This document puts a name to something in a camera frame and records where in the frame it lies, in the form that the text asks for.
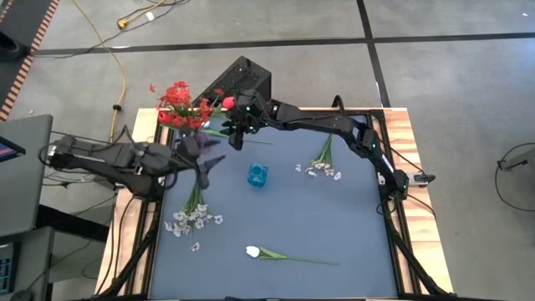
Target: blue table surface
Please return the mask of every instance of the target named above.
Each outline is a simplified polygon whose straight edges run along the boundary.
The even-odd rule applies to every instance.
[[[150,298],[348,298],[394,297],[395,280],[375,169],[333,138],[335,181],[304,171],[320,152],[327,135],[306,130],[262,129],[247,138],[271,145],[244,142],[235,151],[226,139],[204,155],[227,155],[211,171],[203,191],[213,215],[192,236],[175,237],[160,227]],[[247,183],[252,163],[268,167],[267,183]],[[195,174],[183,172],[162,207],[162,221],[186,203]],[[199,242],[197,252],[190,251]],[[250,258],[246,246],[261,246],[303,258],[338,262],[338,266]]]

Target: yellow cable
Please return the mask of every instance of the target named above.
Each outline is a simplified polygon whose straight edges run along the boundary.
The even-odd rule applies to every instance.
[[[91,22],[91,20],[89,19],[89,17],[84,13],[84,10],[82,10],[82,8],[78,5],[78,3],[75,1],[75,0],[71,0],[73,2],[73,4],[76,6],[76,8],[84,15],[84,18],[87,20],[87,22],[89,23],[89,25],[91,25],[91,27],[93,28],[94,30],[94,33],[97,34],[97,37],[99,37],[99,40],[100,40],[100,44],[102,44],[102,48],[106,49],[107,52],[109,52],[111,54],[112,57],[114,57],[115,59],[115,62],[117,62],[117,64],[119,65],[119,68],[120,68],[120,72],[121,74],[123,75],[123,91],[120,93],[120,96],[119,96],[119,100],[117,101],[117,105],[122,105],[123,102],[125,101],[125,92],[126,92],[126,75],[125,75],[125,69],[123,68],[123,65],[120,64],[119,60],[117,59],[117,57],[115,56],[115,54],[113,52],[111,52],[111,50],[109,48],[106,47],[106,45],[104,44],[104,40],[102,39],[102,37],[100,37],[100,34],[99,34],[99,31],[97,30],[97,28],[93,25],[93,22]],[[110,129],[110,140],[113,140],[113,137],[114,137],[114,129],[115,129],[115,119],[117,118],[117,110],[114,110],[114,116],[113,118],[111,119],[111,129]]]
[[[130,17],[130,18],[120,20],[120,21],[117,22],[117,25],[119,25],[119,28],[123,29],[123,28],[126,27],[126,25],[128,25],[128,23],[130,23],[130,22],[136,20],[137,18],[141,17],[141,16],[144,15],[145,13],[148,13],[148,12],[150,12],[151,10],[153,10],[153,9],[155,9],[155,8],[157,8],[157,7],[159,7],[159,6],[160,6],[161,4],[163,4],[165,1],[167,1],[167,0],[161,0],[161,1],[159,1],[157,4],[151,6],[150,8],[147,8],[147,9],[144,10],[144,11],[141,11],[141,12],[137,13],[136,15],[134,15],[134,16],[132,16],[132,17]]]

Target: concrete floor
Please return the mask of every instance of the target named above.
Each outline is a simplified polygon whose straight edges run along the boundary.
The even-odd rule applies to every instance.
[[[147,2],[79,0],[104,37],[115,20]],[[535,4],[524,0],[366,0],[375,37],[517,33],[535,31]],[[353,0],[191,0],[168,16],[110,42],[113,46],[251,41],[280,38],[361,38]],[[70,1],[62,1],[42,43],[44,49],[98,43]],[[425,169],[437,175],[431,200],[453,287],[461,296],[531,300],[535,281],[535,216],[499,202],[493,185],[496,160],[512,146],[533,142],[535,40],[377,44],[394,107],[407,107]],[[239,55],[273,72],[273,96],[296,105],[330,105],[341,94],[347,106],[381,106],[365,44],[234,48],[119,54],[128,92],[119,125],[134,124],[140,107],[155,105],[149,84],[184,79],[201,92]],[[105,139],[111,105],[121,90],[120,71],[108,54],[35,59],[10,119],[52,114],[54,129]],[[500,175],[504,196],[535,207],[521,168]],[[43,189],[42,203],[76,212],[109,197],[86,184]],[[108,207],[90,213],[104,222]],[[60,256],[84,242],[59,236]],[[81,279],[97,260],[95,243],[53,270],[53,299],[88,297],[94,281]]]

